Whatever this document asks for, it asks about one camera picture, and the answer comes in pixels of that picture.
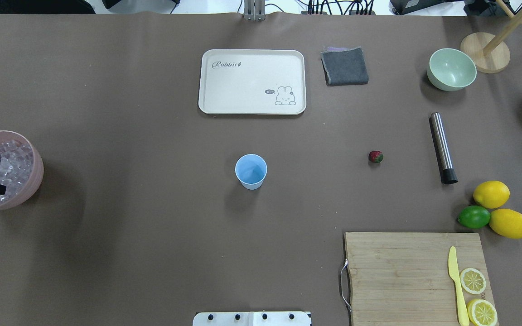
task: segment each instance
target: white floor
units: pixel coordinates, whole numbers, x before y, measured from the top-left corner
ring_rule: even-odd
[[[174,8],[175,14],[183,13],[226,13],[240,12],[243,13],[242,0],[181,0],[180,4],[174,8],[172,0],[121,0],[118,4],[110,8],[104,7],[102,0],[87,0],[96,13],[137,13],[143,11],[151,11],[157,13],[170,13]],[[285,12],[301,13],[306,10],[306,6],[298,0],[266,0],[266,4],[275,4],[280,6]],[[511,6],[518,8],[522,0],[511,0]],[[343,10],[350,5],[348,2],[342,2]],[[340,14],[336,4],[331,4],[332,13]],[[466,16],[464,12],[464,2],[446,2],[426,9],[422,9],[408,15],[418,16]],[[267,6],[266,13],[278,12],[275,6]],[[392,15],[389,0],[373,0],[373,11],[378,15]]]

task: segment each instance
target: yellow lemon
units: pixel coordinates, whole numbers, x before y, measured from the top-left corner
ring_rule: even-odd
[[[476,326],[495,326],[497,324],[497,310],[489,301],[483,299],[471,300],[467,312],[470,321]]]
[[[479,184],[473,192],[474,201],[484,208],[499,208],[509,200],[509,188],[500,181]]]
[[[475,268],[466,268],[460,272],[460,284],[470,294],[481,294],[487,288],[483,273]]]
[[[501,208],[492,211],[488,225],[493,231],[504,237],[522,238],[522,214],[512,209]]]

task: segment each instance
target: folded cloth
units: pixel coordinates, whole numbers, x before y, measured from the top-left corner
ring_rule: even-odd
[[[321,62],[330,86],[368,83],[369,76],[361,46],[354,49],[328,48],[321,52]]]

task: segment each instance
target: ice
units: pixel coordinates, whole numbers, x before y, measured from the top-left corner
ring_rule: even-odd
[[[16,140],[0,144],[0,183],[7,187],[0,195],[0,204],[15,197],[25,186],[33,169],[34,153],[31,147]]]

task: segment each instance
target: cutting board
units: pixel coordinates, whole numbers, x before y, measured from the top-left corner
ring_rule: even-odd
[[[451,246],[459,272],[476,268],[487,280],[481,295],[463,290],[466,303],[495,305],[478,234],[347,232],[345,244],[352,326],[457,326]]]

